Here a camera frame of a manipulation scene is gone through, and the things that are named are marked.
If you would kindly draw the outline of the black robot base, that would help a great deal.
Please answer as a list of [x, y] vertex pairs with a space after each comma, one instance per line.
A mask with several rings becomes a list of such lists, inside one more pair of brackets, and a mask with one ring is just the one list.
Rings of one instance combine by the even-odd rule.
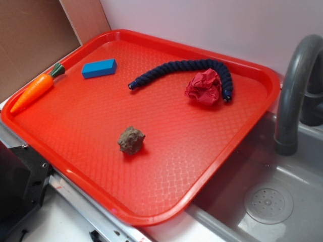
[[43, 204], [51, 165], [28, 146], [1, 143], [1, 241]]

